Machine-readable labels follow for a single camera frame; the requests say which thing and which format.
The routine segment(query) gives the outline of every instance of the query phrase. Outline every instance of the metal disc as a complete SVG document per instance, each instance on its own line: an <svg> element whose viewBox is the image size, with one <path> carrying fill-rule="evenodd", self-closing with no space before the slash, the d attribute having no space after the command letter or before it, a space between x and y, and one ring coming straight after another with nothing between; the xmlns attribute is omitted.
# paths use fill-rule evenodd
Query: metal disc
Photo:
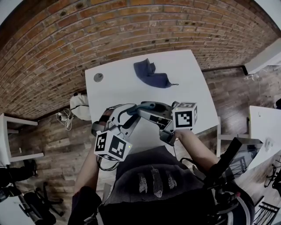
<svg viewBox="0 0 281 225"><path fill-rule="evenodd" d="M97 73L97 74L94 76L94 81L100 82L100 81L102 81L103 78L104 78L104 75L103 75L102 73Z"/></svg>

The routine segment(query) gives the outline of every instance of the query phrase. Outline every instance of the white desk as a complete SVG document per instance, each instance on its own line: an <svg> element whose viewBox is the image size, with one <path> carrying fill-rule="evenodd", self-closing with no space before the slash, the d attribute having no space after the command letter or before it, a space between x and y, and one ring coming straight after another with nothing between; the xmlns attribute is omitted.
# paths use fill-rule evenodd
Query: white desk
<svg viewBox="0 0 281 225"><path fill-rule="evenodd" d="M274 141L273 147L267 152L264 145L249 165L252 169L281 150L281 110L258 106L250 106L250 137L265 143L267 138Z"/></svg>
<svg viewBox="0 0 281 225"><path fill-rule="evenodd" d="M0 162L3 165L9 165L11 164L11 162L28 160L28 159L44 156L43 153L38 153L38 154L32 154L26 156L12 157L10 146L9 146L8 133L18 133L18 131L7 129L7 122L27 124L33 126L38 125L37 122L33 122L29 120L21 120L21 119L5 116L4 113L0 115Z"/></svg>
<svg viewBox="0 0 281 225"><path fill-rule="evenodd" d="M155 73L167 73L170 82L179 85L162 89L143 83L136 76L133 64L146 58L150 63L155 63ZM97 73L102 73L104 76L98 83L94 81L94 75ZM198 103L198 120L193 132L199 133L218 124L210 91L191 50L126 58L88 69L85 74L92 122L98 121L106 108L117 104L156 101L171 105L177 101ZM141 149L164 144L159 139L158 126L143 118L131 134L129 141L133 144L133 148Z"/></svg>

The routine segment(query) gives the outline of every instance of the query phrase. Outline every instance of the white cable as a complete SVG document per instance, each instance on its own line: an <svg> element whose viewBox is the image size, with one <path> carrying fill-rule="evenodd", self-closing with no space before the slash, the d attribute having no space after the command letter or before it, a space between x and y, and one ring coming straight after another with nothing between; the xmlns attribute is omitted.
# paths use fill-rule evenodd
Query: white cable
<svg viewBox="0 0 281 225"><path fill-rule="evenodd" d="M64 113L58 112L58 113L56 114L56 118L57 118L57 120L58 120L62 125L65 126L65 129L66 129L67 131L70 131L71 128L72 128L72 121L70 122L69 128L67 128L67 125L68 125L68 122L74 117L74 115L72 116L72 118L70 118L70 116L71 116L71 111L70 111L70 109L64 109L63 112L64 112ZM58 115L59 115L59 116L66 116L66 121L63 122L63 121L59 120Z"/></svg>

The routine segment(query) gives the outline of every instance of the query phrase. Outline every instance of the folded garment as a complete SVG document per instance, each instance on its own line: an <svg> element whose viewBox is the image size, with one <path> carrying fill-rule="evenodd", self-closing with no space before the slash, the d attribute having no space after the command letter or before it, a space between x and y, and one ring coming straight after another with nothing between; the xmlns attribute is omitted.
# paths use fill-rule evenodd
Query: folded garment
<svg viewBox="0 0 281 225"><path fill-rule="evenodd" d="M134 63L133 67L137 77L149 86L167 88L172 85L178 85L171 84L166 73L154 73L156 67L154 63L149 62L148 58L144 61Z"/></svg>

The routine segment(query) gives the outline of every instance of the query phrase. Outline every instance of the person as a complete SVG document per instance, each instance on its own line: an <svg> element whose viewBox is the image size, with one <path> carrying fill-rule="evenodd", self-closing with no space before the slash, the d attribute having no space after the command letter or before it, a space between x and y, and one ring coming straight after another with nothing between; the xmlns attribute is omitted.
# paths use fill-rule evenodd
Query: person
<svg viewBox="0 0 281 225"><path fill-rule="evenodd" d="M219 161L191 130L174 134L205 174ZM96 194L98 173L92 148L75 183L68 225L210 224L208 213L215 206L212 192L202 188L203 182L165 146L129 154L120 162L105 202ZM227 214L225 224L251 224L255 213L252 199L235 183L227 188L239 192L240 200L239 206Z"/></svg>
<svg viewBox="0 0 281 225"><path fill-rule="evenodd" d="M24 166L21 168L0 168L0 188L8 186L16 181L24 181L37 175L35 160L24 160Z"/></svg>

